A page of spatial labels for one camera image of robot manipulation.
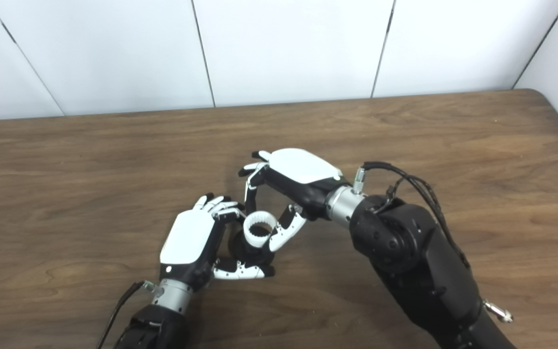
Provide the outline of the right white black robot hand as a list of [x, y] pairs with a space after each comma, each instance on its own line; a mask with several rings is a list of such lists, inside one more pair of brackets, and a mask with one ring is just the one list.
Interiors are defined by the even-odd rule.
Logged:
[[[331, 220], [329, 203], [332, 194], [350, 187], [343, 172], [321, 157], [299, 148], [252, 153], [257, 162], [238, 172], [246, 178], [243, 228], [247, 247], [275, 252], [290, 240], [305, 221]], [[293, 201], [286, 208], [288, 221], [282, 225], [268, 212], [259, 213], [256, 195], [259, 186], [267, 185]]]

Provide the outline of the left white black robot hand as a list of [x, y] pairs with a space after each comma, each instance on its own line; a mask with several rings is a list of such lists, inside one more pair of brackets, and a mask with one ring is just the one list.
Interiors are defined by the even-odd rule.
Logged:
[[177, 215], [159, 256], [161, 281], [175, 281], [198, 292], [212, 279], [252, 280], [275, 276], [271, 265], [247, 263], [234, 256], [219, 256], [228, 224], [243, 225], [244, 206], [226, 196], [208, 193], [193, 207]]

